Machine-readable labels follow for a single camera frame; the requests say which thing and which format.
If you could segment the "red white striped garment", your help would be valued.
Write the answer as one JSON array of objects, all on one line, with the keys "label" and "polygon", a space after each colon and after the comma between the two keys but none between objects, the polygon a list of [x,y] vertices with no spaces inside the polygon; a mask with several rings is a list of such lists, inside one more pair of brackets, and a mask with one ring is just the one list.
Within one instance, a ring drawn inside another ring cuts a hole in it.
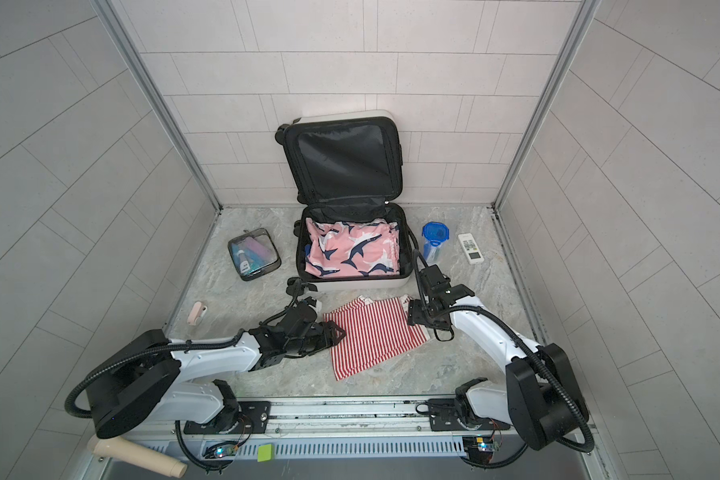
[{"label": "red white striped garment", "polygon": [[430,340],[426,328],[408,324],[409,295],[373,300],[360,296],[323,315],[345,332],[330,348],[337,381],[406,354]]}]

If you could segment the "clear black-trimmed toiletry pouch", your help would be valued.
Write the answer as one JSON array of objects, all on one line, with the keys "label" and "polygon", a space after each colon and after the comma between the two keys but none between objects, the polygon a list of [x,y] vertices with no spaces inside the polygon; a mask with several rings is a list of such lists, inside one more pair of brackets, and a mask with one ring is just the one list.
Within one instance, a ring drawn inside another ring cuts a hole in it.
[{"label": "clear black-trimmed toiletry pouch", "polygon": [[246,231],[228,241],[227,249],[243,281],[252,281],[280,268],[282,260],[265,228]]}]

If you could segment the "pink shark print garment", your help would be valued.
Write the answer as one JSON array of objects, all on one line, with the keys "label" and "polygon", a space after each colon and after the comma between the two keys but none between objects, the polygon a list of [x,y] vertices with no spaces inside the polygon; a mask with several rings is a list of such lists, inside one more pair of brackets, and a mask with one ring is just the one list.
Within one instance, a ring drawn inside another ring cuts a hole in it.
[{"label": "pink shark print garment", "polygon": [[306,220],[309,242],[305,271],[337,280],[395,276],[401,273],[400,228],[397,222],[319,223]]}]

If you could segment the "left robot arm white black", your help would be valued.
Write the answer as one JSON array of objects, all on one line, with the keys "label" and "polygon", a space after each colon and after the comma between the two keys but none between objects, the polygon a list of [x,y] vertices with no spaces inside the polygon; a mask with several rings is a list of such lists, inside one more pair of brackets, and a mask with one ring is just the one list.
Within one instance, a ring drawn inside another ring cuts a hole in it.
[{"label": "left robot arm white black", "polygon": [[312,297],[292,301],[259,326],[225,339],[171,340],[160,329],[149,330],[73,387],[64,410],[92,420],[100,439],[160,421],[229,432],[243,412],[220,374],[263,370],[339,345],[346,332],[333,321],[319,321],[319,305]]}]

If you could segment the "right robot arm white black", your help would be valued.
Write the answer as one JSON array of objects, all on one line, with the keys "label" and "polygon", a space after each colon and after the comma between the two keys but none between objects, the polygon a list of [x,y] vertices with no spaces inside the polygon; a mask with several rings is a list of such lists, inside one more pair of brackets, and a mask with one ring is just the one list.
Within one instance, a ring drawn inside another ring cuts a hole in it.
[{"label": "right robot arm white black", "polygon": [[504,369],[502,389],[482,378],[457,388],[455,416],[464,427],[497,421],[512,426],[533,450],[551,443],[580,453],[594,450],[589,411],[561,347],[518,333],[489,312],[471,289],[453,286],[436,265],[417,271],[415,279],[419,297],[409,304],[408,323],[435,334],[460,331]]}]

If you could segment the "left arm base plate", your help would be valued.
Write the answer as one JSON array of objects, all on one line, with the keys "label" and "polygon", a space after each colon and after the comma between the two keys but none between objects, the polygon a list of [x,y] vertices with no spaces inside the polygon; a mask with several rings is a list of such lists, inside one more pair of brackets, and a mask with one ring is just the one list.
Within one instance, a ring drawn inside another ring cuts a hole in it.
[{"label": "left arm base plate", "polygon": [[233,411],[224,407],[205,424],[186,421],[182,433],[186,435],[248,435],[263,434],[269,421],[272,404],[268,401],[243,401]]}]

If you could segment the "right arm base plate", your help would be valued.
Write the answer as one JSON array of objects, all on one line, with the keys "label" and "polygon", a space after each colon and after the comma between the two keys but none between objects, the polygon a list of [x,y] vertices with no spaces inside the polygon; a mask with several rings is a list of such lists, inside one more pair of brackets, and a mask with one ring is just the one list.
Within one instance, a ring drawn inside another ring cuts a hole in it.
[{"label": "right arm base plate", "polygon": [[428,419],[434,432],[446,431],[506,431],[511,426],[492,418],[478,417],[465,400],[432,398],[415,407],[418,415]]}]

